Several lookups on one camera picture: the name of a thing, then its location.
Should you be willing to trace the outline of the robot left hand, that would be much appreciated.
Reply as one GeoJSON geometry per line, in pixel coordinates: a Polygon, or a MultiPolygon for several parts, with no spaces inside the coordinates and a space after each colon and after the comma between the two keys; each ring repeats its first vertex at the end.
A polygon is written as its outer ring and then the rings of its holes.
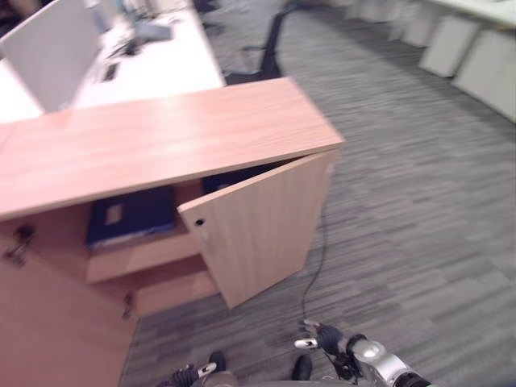
{"type": "Polygon", "coordinates": [[[171,376],[158,384],[158,386],[190,387],[199,379],[206,377],[217,370],[217,364],[210,362],[200,368],[187,364],[184,368],[175,371],[171,376]]]}

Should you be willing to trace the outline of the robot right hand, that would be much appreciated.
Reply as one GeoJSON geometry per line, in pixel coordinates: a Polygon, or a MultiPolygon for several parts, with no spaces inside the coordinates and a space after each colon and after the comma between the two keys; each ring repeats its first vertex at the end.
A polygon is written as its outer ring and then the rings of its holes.
{"type": "Polygon", "coordinates": [[[294,340],[296,349],[319,350],[331,359],[346,355],[347,342],[336,327],[310,319],[301,320],[298,326],[304,336],[294,340]]]}

